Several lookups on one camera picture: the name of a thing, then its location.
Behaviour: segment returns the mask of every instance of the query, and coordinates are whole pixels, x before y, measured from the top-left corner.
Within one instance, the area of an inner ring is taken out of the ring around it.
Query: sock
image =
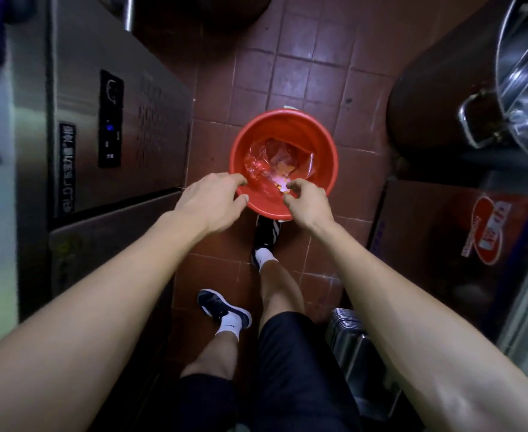
[[[236,338],[240,340],[240,331],[242,330],[242,319],[238,314],[234,312],[228,312],[222,321],[220,322],[220,329],[218,329],[217,334],[220,332],[233,332],[236,335]]]
[[[261,249],[256,250],[256,261],[258,262],[258,268],[262,269],[262,266],[264,263],[268,261],[276,261],[278,262],[278,259],[274,257],[272,252],[270,252],[267,248],[262,247]]]

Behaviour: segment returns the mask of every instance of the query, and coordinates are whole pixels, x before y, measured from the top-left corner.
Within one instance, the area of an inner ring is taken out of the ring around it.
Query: leg
[[[260,267],[264,311],[251,430],[361,430],[342,370],[322,334],[304,315],[297,283],[272,256],[279,232],[271,220],[260,218],[256,225],[253,261]]]
[[[238,360],[239,334],[252,324],[252,316],[230,305],[216,291],[201,290],[197,301],[220,328],[181,373],[170,430],[225,432],[238,420],[238,402],[231,379]]]

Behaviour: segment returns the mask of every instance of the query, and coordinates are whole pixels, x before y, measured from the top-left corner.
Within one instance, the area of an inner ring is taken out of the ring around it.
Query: plastic bag
[[[268,138],[254,142],[244,158],[248,176],[264,194],[282,196],[287,183],[314,174],[314,153],[295,145]]]

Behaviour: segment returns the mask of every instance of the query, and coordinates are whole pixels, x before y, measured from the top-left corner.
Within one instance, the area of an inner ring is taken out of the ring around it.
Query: hand
[[[246,183],[241,174],[208,174],[186,188],[174,211],[197,219],[206,234],[221,232],[238,219],[248,204],[247,195],[234,200],[236,188]]]
[[[295,199],[292,195],[285,194],[284,204],[300,227],[314,230],[317,226],[334,221],[324,189],[303,178],[297,178],[286,186],[298,195]]]

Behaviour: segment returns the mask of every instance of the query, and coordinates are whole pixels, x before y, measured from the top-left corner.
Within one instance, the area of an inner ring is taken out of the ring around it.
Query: person
[[[128,361],[148,314],[191,248],[229,227],[248,199],[241,175],[210,174],[131,246],[0,342],[0,431],[80,431]],[[528,378],[473,326],[387,267],[333,220],[324,190],[296,180],[296,223],[330,252],[384,363],[430,430],[528,431]],[[262,278],[253,431],[359,430],[359,414],[326,343],[303,315],[297,284],[273,257],[262,220],[253,253]],[[174,430],[224,430],[239,332],[252,324],[209,286],[198,304],[220,323],[179,382]]]

